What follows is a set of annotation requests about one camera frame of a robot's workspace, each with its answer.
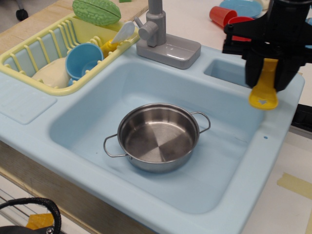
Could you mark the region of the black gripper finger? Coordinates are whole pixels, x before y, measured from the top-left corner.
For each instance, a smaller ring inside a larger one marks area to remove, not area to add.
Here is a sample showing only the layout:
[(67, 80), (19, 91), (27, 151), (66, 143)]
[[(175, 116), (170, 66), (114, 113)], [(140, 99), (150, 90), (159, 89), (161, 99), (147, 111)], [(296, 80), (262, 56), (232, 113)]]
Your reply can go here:
[(277, 92), (285, 90), (300, 68), (300, 62), (294, 59), (280, 59), (277, 63), (274, 88)]
[(252, 57), (246, 60), (245, 65), (245, 82), (253, 88), (257, 85), (258, 79), (261, 75), (264, 59), (262, 57)]

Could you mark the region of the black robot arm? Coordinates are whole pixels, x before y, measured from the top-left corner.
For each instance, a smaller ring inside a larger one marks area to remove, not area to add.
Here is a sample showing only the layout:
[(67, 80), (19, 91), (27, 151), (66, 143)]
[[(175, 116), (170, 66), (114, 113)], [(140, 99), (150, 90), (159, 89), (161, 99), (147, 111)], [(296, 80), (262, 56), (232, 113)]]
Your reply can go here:
[(246, 22), (227, 24), (222, 52), (246, 60), (245, 82), (253, 88), (264, 59), (278, 61), (274, 88), (284, 90), (300, 67), (312, 61), (312, 26), (306, 22), (310, 0), (272, 0), (267, 13)]

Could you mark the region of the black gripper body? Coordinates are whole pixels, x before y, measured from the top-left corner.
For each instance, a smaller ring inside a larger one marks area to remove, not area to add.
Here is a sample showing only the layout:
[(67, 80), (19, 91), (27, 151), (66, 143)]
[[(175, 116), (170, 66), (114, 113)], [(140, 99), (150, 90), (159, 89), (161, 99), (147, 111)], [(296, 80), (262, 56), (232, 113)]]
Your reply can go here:
[(312, 26), (306, 20), (270, 22), (261, 17), (227, 24), (222, 52), (247, 58), (249, 52), (268, 59), (294, 59), (300, 66), (312, 62)]

